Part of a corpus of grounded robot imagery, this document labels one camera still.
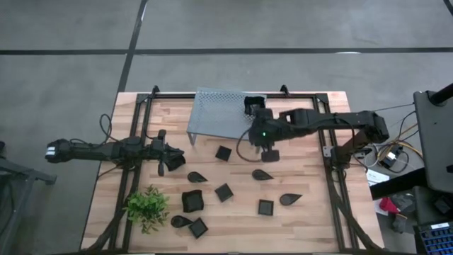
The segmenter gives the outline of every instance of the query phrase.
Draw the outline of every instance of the gray floor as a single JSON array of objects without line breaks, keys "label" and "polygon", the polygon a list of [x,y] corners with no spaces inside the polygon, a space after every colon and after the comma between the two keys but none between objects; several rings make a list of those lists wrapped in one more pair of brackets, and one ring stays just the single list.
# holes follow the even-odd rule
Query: gray floor
[{"label": "gray floor", "polygon": [[[139,0],[0,0],[0,50],[126,49]],[[442,0],[149,0],[137,48],[451,47],[453,17]],[[6,156],[58,175],[38,183],[14,254],[76,251],[98,163],[48,164],[57,138],[101,141],[125,56],[0,56],[0,140]],[[412,102],[414,91],[453,81],[453,54],[136,56],[126,91],[198,86],[274,91],[347,91],[351,109]],[[380,112],[392,135],[413,108]],[[409,118],[405,126],[415,122]],[[417,137],[410,140],[420,148]],[[411,164],[422,165],[411,154]],[[379,218],[386,247],[415,251],[413,236]]]}]

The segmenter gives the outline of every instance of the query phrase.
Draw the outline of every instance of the gray metal platform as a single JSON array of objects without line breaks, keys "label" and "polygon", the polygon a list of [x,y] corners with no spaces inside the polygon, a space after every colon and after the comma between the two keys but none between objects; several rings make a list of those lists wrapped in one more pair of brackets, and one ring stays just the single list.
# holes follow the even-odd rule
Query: gray metal platform
[{"label": "gray metal platform", "polygon": [[253,122],[244,113],[246,96],[266,99],[264,94],[198,88],[187,127],[190,143],[195,145],[197,135],[239,139]]}]

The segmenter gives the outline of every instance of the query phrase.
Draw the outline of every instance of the artificial plant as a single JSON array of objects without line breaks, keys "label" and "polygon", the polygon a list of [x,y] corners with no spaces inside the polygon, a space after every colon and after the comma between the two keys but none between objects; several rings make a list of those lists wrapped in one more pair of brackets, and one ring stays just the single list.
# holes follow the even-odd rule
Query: artificial plant
[{"label": "artificial plant", "polygon": [[165,197],[152,185],[144,193],[137,191],[128,199],[125,208],[127,218],[133,223],[139,223],[144,234],[149,234],[150,229],[158,231],[156,225],[163,226],[169,214],[167,211],[168,199],[169,197]]}]

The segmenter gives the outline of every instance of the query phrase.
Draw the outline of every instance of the black teardrop shape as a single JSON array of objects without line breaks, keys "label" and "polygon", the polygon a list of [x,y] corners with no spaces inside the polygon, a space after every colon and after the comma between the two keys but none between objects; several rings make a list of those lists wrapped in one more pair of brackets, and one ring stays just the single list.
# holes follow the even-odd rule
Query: black teardrop shape
[{"label": "black teardrop shape", "polygon": [[261,169],[256,169],[255,171],[253,171],[252,172],[252,176],[257,181],[264,181],[264,180],[273,179],[273,177],[270,174],[264,172]]},{"label": "black teardrop shape", "polygon": [[188,218],[180,215],[176,215],[175,217],[171,218],[171,225],[174,226],[175,228],[184,227],[192,223],[193,223],[192,220],[189,220]]},{"label": "black teardrop shape", "polygon": [[199,174],[198,172],[190,172],[187,175],[187,179],[191,183],[199,183],[199,182],[205,182],[207,179],[203,177],[203,175]]},{"label": "black teardrop shape", "polygon": [[292,205],[294,202],[297,201],[297,199],[299,199],[301,197],[302,197],[302,195],[299,195],[299,194],[286,193],[280,197],[280,203],[282,205]]}]

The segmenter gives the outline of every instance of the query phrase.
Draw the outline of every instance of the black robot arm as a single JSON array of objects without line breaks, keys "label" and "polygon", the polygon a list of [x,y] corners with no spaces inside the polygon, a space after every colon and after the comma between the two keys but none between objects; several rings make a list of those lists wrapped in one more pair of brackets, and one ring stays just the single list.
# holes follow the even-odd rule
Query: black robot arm
[{"label": "black robot arm", "polygon": [[273,118],[271,109],[257,110],[248,138],[252,145],[263,148],[263,162],[275,162],[280,159],[279,152],[272,149],[275,142],[330,129],[360,130],[343,146],[331,150],[332,164],[346,168],[349,167],[352,154],[369,143],[380,143],[389,138],[384,119],[375,112],[318,113],[302,108],[281,112],[276,119]]},{"label": "black robot arm", "polygon": [[185,163],[184,151],[165,143],[165,130],[160,130],[151,144],[142,146],[140,137],[128,137],[123,140],[90,144],[58,139],[47,145],[45,158],[49,163],[67,162],[71,159],[109,161],[123,168],[132,168],[141,160],[159,160],[160,176],[164,175],[165,164],[169,171]]}]

